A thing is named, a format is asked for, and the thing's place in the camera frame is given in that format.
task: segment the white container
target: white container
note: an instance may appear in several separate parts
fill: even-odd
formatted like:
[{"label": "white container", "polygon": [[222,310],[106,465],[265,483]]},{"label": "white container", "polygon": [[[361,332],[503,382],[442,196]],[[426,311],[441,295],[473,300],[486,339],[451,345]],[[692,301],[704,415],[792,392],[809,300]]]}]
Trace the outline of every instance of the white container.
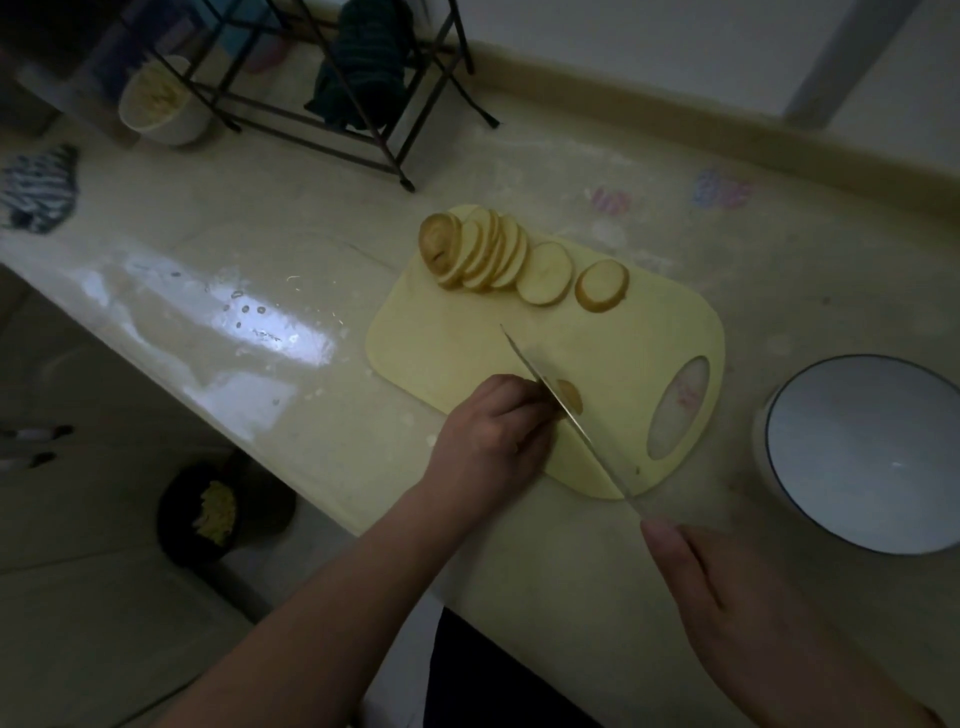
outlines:
[{"label": "white container", "polygon": [[818,362],[757,412],[754,458],[793,510],[852,544],[921,554],[960,543],[960,389],[858,354]]},{"label": "white container", "polygon": [[[190,66],[190,61],[183,56],[167,56],[167,60],[179,73],[184,73]],[[120,96],[120,120],[135,132],[167,146],[178,147],[196,141],[206,131],[213,113],[184,87],[186,94],[182,103],[158,118],[156,107],[148,103],[149,94],[144,88],[150,80],[147,69],[152,65],[160,63],[157,60],[146,63],[124,87]]]}]

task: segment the countertop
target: countertop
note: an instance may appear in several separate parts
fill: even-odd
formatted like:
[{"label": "countertop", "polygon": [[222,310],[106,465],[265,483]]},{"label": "countertop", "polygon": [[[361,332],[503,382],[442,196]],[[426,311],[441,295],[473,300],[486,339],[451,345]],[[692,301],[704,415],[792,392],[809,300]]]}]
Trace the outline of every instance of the countertop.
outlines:
[{"label": "countertop", "polygon": [[[750,422],[819,358],[882,352],[960,380],[956,230],[494,93],[452,93],[396,179],[256,132],[82,149],[76,213],[5,232],[0,261],[353,533],[419,477],[443,417],[379,378],[364,337],[460,203],[631,260],[700,292],[727,333],[724,390],[648,497],[762,548],[906,688],[960,721],[960,551],[841,543],[759,484]],[[607,725],[739,725],[683,634],[636,515],[547,477],[462,549],[446,603]]]}]

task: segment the bowl rim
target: bowl rim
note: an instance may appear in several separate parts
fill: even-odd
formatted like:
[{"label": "bowl rim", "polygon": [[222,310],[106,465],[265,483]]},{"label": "bowl rim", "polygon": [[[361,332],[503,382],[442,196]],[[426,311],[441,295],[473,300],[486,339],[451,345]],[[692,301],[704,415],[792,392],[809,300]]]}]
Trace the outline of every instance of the bowl rim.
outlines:
[{"label": "bowl rim", "polygon": [[[179,56],[174,54],[174,55],[165,55],[163,58],[168,60],[172,65],[174,64],[175,61],[183,61],[184,63],[187,64],[187,68],[190,67],[190,59],[188,59],[185,56]],[[183,110],[190,105],[190,97],[194,95],[193,90],[190,88],[189,85],[186,85],[182,81],[180,81],[180,79],[177,79],[177,82],[179,84],[186,86],[186,89],[188,91],[186,101],[184,101],[177,109],[175,109],[173,113],[171,113],[169,116],[164,116],[160,121],[150,124],[149,126],[135,126],[126,118],[126,115],[124,114],[124,106],[128,106],[130,104],[128,100],[129,98],[128,93],[131,92],[131,89],[133,88],[134,83],[137,81],[137,79],[139,79],[140,75],[143,73],[143,70],[147,66],[149,66],[151,63],[159,63],[160,65],[162,65],[162,63],[160,63],[160,61],[157,58],[151,58],[147,62],[145,62],[143,65],[141,65],[139,68],[137,68],[136,73],[130,76],[130,79],[127,81],[127,84],[123,87],[123,92],[120,94],[120,101],[117,103],[117,114],[120,116],[120,121],[122,121],[128,129],[131,129],[137,133],[152,132],[156,129],[159,129],[160,127],[163,127],[169,124],[171,121],[173,121],[178,116],[180,116],[183,113]]]},{"label": "bowl rim", "polygon": [[767,405],[766,421],[763,423],[763,449],[764,449],[764,453],[766,454],[767,463],[770,465],[770,471],[771,471],[771,473],[773,473],[774,478],[777,480],[777,485],[780,486],[780,490],[781,490],[781,491],[783,492],[783,494],[790,500],[790,502],[793,504],[793,506],[794,506],[800,513],[803,513],[804,516],[806,516],[806,518],[807,518],[810,522],[814,523],[818,528],[820,528],[821,530],[825,531],[826,533],[828,533],[828,534],[829,534],[830,536],[832,536],[833,538],[839,539],[840,541],[844,542],[845,544],[851,544],[852,546],[856,546],[856,547],[858,547],[858,548],[863,548],[863,549],[865,549],[865,550],[867,550],[867,551],[871,551],[872,553],[882,553],[882,554],[884,554],[885,556],[901,556],[901,557],[904,557],[904,558],[912,558],[912,557],[915,557],[915,556],[925,556],[926,554],[930,554],[930,553],[939,553],[940,551],[945,551],[945,550],[947,550],[948,548],[953,548],[953,547],[957,546],[958,544],[960,544],[960,536],[957,537],[957,540],[956,540],[956,541],[954,541],[954,542],[952,542],[952,543],[950,543],[950,544],[947,544],[946,546],[941,546],[940,548],[935,548],[935,549],[928,550],[928,551],[917,551],[917,552],[915,552],[915,553],[905,553],[905,552],[902,552],[902,551],[884,551],[884,550],[882,550],[882,549],[880,549],[880,548],[874,548],[874,547],[872,547],[872,546],[864,546],[863,544],[858,544],[858,543],[855,542],[855,541],[851,541],[850,539],[848,539],[848,538],[846,538],[846,537],[844,537],[844,536],[841,536],[839,533],[836,533],[836,532],[834,532],[834,531],[831,531],[829,528],[827,528],[827,527],[824,526],[822,523],[820,523],[819,521],[817,521],[813,516],[811,516],[809,513],[806,512],[806,510],[803,509],[803,507],[800,505],[800,503],[798,503],[798,502],[794,499],[794,497],[791,495],[790,491],[787,490],[786,486],[783,485],[783,480],[780,478],[780,474],[777,472],[777,466],[774,465],[774,459],[773,459],[773,456],[772,456],[771,453],[770,453],[770,420],[771,420],[771,418],[773,417],[774,408],[777,406],[777,402],[778,402],[778,400],[780,399],[780,395],[783,394],[783,392],[786,391],[786,388],[789,387],[796,379],[798,379],[800,376],[802,376],[803,374],[805,374],[805,373],[808,372],[809,370],[813,369],[814,367],[819,367],[821,364],[826,364],[826,363],[828,363],[828,362],[830,362],[830,361],[836,361],[836,360],[838,360],[838,359],[887,359],[888,361],[896,361],[896,362],[898,362],[899,364],[906,364],[907,366],[913,367],[913,368],[915,368],[915,369],[919,369],[919,370],[921,370],[922,372],[925,372],[925,373],[927,373],[927,374],[929,374],[929,375],[934,376],[934,377],[937,378],[937,379],[940,379],[940,380],[941,380],[942,382],[944,382],[948,387],[950,387],[950,389],[952,389],[954,392],[956,392],[957,395],[960,395],[960,386],[958,386],[958,385],[955,384],[954,382],[950,381],[950,380],[947,379],[945,376],[939,374],[938,372],[934,372],[932,369],[930,369],[929,367],[925,367],[923,364],[918,364],[918,363],[915,362],[915,361],[910,361],[909,359],[904,359],[904,358],[902,358],[901,356],[892,356],[892,355],[890,355],[890,354],[883,354],[883,353],[842,353],[842,354],[837,354],[836,356],[828,356],[827,358],[819,359],[819,360],[813,362],[812,364],[809,364],[809,365],[803,367],[803,368],[802,368],[801,370],[799,370],[796,374],[794,374],[792,377],[790,377],[789,379],[787,379],[787,380],[783,383],[783,385],[777,390],[777,392],[774,394],[773,398],[770,400],[770,403]]}]

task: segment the yellow cutting board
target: yellow cutting board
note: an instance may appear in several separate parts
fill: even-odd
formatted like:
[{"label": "yellow cutting board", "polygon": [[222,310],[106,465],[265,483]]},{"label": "yellow cutting board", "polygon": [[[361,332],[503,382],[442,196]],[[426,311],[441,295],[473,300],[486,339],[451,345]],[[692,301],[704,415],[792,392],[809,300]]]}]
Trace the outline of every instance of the yellow cutting board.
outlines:
[{"label": "yellow cutting board", "polygon": [[[474,207],[451,211],[463,219]],[[575,275],[606,257],[528,232],[531,242],[564,245]],[[699,295],[620,262],[630,270],[626,298],[610,311],[589,313],[572,287],[563,301],[547,307],[525,303],[515,291],[446,291],[414,255],[367,332],[367,357],[386,379],[448,413],[490,375],[530,377],[500,330],[503,325],[523,349],[536,348],[538,359],[576,385],[585,416],[603,426],[619,461],[634,466],[636,477],[625,479],[639,493],[680,465],[707,425],[723,378],[724,332]],[[698,356],[709,364],[703,403],[680,443],[654,460],[647,452],[654,411],[674,375]],[[621,497],[567,422],[558,425],[546,471],[587,496]]]}]

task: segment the hand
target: hand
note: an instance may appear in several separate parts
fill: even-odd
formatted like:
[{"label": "hand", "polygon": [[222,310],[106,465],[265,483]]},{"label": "hand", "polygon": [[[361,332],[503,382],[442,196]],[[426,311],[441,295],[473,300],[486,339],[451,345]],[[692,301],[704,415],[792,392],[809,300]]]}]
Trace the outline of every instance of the hand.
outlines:
[{"label": "hand", "polygon": [[491,376],[446,418],[421,486],[473,528],[540,471],[556,414],[542,385]]},{"label": "hand", "polygon": [[753,551],[707,528],[640,527],[693,651],[759,725],[942,725]]}]

